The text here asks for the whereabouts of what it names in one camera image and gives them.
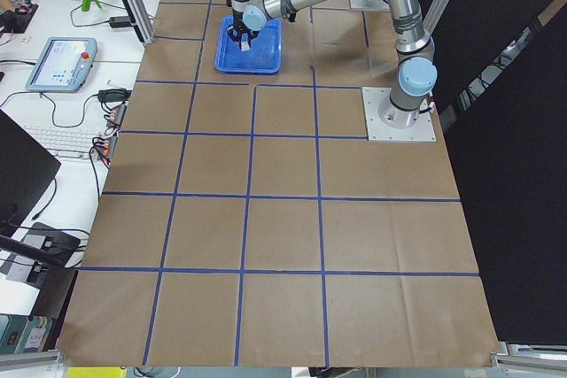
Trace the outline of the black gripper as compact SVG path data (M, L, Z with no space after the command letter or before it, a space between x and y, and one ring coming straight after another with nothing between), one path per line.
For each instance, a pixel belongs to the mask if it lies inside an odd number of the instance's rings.
M233 23L229 26L229 38L239 44L242 41L248 41L251 44L252 40L259 35L259 31L248 28L244 23L243 15L242 12L232 11Z

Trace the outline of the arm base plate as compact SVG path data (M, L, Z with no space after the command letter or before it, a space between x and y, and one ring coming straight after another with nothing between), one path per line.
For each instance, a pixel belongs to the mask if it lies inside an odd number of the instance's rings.
M412 112L398 110L390 99L391 88L362 87L364 117L370 142L435 143L431 102L426 97Z
M349 0L350 9L363 12L389 12L390 7L386 0Z

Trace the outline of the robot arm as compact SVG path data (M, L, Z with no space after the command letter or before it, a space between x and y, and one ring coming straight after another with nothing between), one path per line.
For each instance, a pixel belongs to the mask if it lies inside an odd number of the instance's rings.
M299 11L328 0L229 0L232 23L229 38L238 44L251 42L272 19L294 21ZM433 63L435 45L423 23L418 0L385 0L397 35L397 80L389 96L379 105L385 125L406 129L424 114L424 99L438 79Z

